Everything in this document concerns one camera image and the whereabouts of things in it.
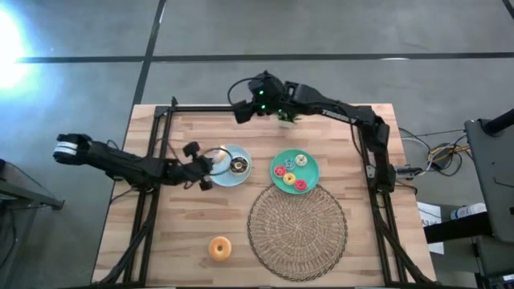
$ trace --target wooden table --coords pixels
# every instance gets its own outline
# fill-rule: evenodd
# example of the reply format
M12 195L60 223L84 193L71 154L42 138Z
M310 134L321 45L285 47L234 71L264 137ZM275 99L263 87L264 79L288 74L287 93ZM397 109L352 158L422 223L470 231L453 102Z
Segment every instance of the wooden table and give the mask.
M404 165L406 159L393 106L372 106L391 127L391 163ZM126 151L146 154L154 108L155 105L134 108L124 146ZM173 114L170 142L179 154L182 155L182 146L191 140L198 141L203 149L237 144L251 154L252 172L242 185L233 188L215 186L202 192L198 185L188 190L181 186L162 187L148 286L383 285L365 174L351 141L350 127L323 116L301 118L294 128L286 129L278 127L274 116L254 117L245 124L236 124L229 112ZM328 274L303 283L292 283L269 272L254 256L247 239L251 205L271 184L269 164L274 155L287 148L306 150L316 158L320 166L320 184L340 202L349 228L348 245L340 262ZM113 196L128 188L125 183L117 184ZM397 187L391 197L402 246L422 272L435 279L412 190ZM130 193L110 206L93 281L102 279L126 250L136 203L137 193ZM228 237L233 244L230 259L223 263L210 260L207 251L210 240L219 235ZM390 247L388 256L395 276ZM139 271L138 263L137 258L136 272Z

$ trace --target woven placemat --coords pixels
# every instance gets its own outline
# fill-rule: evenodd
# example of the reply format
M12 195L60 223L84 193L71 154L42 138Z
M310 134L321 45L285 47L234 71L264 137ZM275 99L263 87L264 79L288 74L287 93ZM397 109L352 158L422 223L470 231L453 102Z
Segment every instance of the woven placemat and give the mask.
M314 280L345 251L348 227L339 202L320 185L292 195L271 185L248 216L248 238L259 261L286 280Z

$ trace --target green plate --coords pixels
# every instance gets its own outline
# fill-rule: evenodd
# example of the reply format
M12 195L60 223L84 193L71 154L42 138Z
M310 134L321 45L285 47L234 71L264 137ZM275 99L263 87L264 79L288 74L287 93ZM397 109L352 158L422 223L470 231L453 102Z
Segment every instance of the green plate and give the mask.
M295 189L294 184L286 185L282 177L277 177L273 173L273 169L277 165L284 165L284 162L287 159L295 161L296 156L299 154L303 154L307 157L307 164L303 167L296 165L294 169L288 170L288 173L294 173L296 180L303 179L307 182L307 189L302 192L297 191ZM304 152L300 149L286 149L283 152L276 155L276 157L273 159L270 165L270 174L271 179L273 180L276 186L278 186L284 192L292 194L308 193L311 189L314 189L314 187L320 180L320 168L318 167L316 160L309 153Z

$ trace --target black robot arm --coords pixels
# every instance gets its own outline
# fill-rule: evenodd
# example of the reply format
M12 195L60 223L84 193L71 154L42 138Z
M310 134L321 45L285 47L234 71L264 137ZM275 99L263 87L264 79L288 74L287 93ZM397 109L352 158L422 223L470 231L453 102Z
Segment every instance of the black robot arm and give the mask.
M65 165L90 165L105 171L113 180L125 179L132 187L150 190L155 185L179 185L200 181L202 190L212 188L204 177L210 174L213 160L198 155L197 142L184 147L190 163L182 164L177 159L139 157L115 149L108 144L95 141L85 134L59 134L54 158Z
M362 131L362 140L375 159L375 183L383 193L394 191L396 172L389 163L387 144L390 127L377 116L370 106L352 106L321 95L315 88L301 83L285 82L267 71L252 78L248 88L253 95L250 103L245 100L233 104L238 123L276 112L287 114L319 114L355 125Z

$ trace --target gray floor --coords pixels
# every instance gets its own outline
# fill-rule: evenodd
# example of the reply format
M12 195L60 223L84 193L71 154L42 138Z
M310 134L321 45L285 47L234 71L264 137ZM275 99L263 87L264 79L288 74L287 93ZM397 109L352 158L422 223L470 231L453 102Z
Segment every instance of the gray floor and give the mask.
M144 55L157 0L0 2L19 28L25 56ZM155 55L514 51L514 20L500 0L169 0ZM62 211L39 210L13 288L87 284L112 182L88 167L56 164L55 138L84 132L122 144L140 63L17 65L24 76L0 88L0 157L58 197ZM350 103L393 103L411 132L462 128L514 106L514 59L154 63L143 104L224 104L237 79L265 69ZM244 90L235 90L243 98ZM431 145L459 134L427 138ZM412 165L423 147L404 143ZM481 200L473 164L453 178L416 179L419 201ZM435 262L438 279L468 275Z

